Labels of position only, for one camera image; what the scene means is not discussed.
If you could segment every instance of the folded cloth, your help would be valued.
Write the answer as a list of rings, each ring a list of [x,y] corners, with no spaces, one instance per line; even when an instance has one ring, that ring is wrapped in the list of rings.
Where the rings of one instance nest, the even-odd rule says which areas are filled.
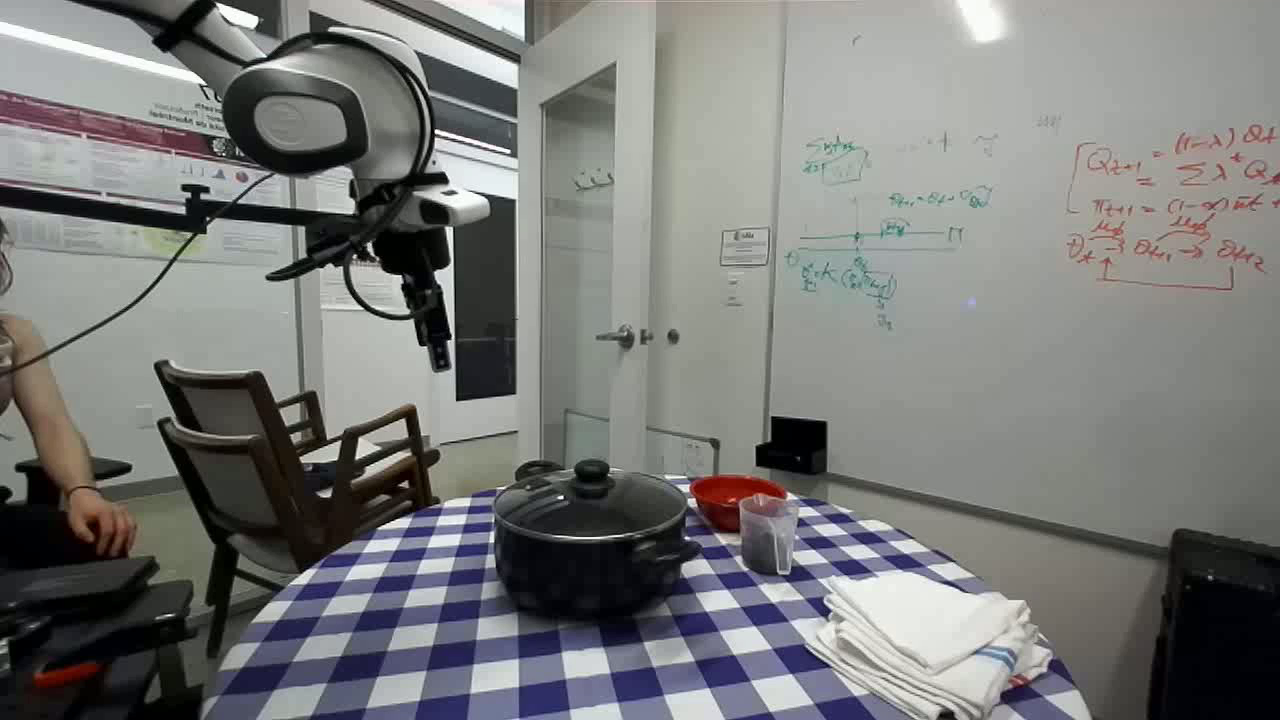
[[[1023,601],[1009,601],[1000,591],[955,591],[914,571],[881,571],[869,580],[840,576],[828,591],[933,671],[1031,618]]]
[[[911,580],[900,583],[892,576],[882,580],[887,583],[877,583],[872,591],[846,589],[872,580],[836,580],[828,591],[828,622],[809,632],[809,647],[828,661],[840,680],[881,693],[906,715],[960,720],[988,715],[1003,689],[1034,680],[1046,667],[1052,651],[1043,647],[1028,605],[1003,597],[965,597],[941,583],[950,591],[950,601],[960,601],[942,605],[942,591],[937,589],[920,589]],[[927,622],[937,644],[903,622],[903,607],[920,610],[914,622]]]

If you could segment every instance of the wooden chair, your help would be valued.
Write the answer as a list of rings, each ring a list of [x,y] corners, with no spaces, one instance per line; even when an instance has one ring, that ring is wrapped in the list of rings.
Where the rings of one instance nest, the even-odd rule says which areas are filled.
[[[372,491],[358,480],[317,491],[298,464],[279,468],[264,435],[212,435],[175,420],[160,420],[160,435],[214,547],[202,597],[212,605],[209,655],[219,651],[237,576],[279,589],[332,547],[412,510],[407,491]]]
[[[440,460],[440,453],[422,446],[417,408],[407,403],[367,424],[344,427],[339,435],[327,435],[317,393],[277,401],[260,372],[186,372],[160,360],[157,376],[180,427],[212,435],[260,435],[267,442],[277,477],[285,477],[288,487],[309,487],[309,508],[317,508],[298,521],[324,521],[324,528],[298,547],[302,562],[321,558],[332,547],[327,537],[364,528],[367,510],[381,514],[381,508],[396,508],[405,514],[412,508],[436,504],[426,468]],[[405,435],[396,435],[390,442],[367,439],[372,431],[396,424],[405,427]],[[222,538],[227,533],[212,514],[202,514],[209,504],[199,504],[196,491],[193,504],[214,547],[202,605],[214,607],[219,622],[233,580],[244,576],[252,583],[264,583],[264,576],[241,569],[244,547]]]

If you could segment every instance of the person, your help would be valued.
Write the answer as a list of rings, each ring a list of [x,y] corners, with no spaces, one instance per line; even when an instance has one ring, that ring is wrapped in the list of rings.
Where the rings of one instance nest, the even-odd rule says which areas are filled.
[[[10,264],[3,252],[0,221],[0,297],[10,288]],[[43,477],[60,487],[60,508],[0,504],[0,562],[39,569],[76,562],[95,557],[128,557],[136,521],[128,508],[103,499],[91,482],[86,442],[55,387],[31,320],[0,310],[0,413],[15,403],[23,416]]]

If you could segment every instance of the person's arm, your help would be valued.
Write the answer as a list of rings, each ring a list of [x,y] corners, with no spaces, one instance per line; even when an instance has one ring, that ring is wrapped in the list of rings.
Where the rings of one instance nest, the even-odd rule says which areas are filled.
[[[10,362],[43,351],[37,323],[3,316],[3,332],[15,343]],[[91,482],[86,442],[55,387],[46,360],[15,372],[15,408],[31,431],[43,477],[64,491],[71,533],[100,557],[125,557],[136,525],[120,504],[109,504]]]

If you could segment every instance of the pot handle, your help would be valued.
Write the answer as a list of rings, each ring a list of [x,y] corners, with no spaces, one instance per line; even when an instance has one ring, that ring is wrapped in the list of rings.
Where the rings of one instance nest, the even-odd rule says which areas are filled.
[[[690,538],[680,538],[680,542],[668,542],[668,538],[644,538],[644,542],[634,542],[634,562],[661,562],[661,569],[680,569],[680,562],[686,562],[686,558],[695,558],[701,557],[701,542],[690,542]]]

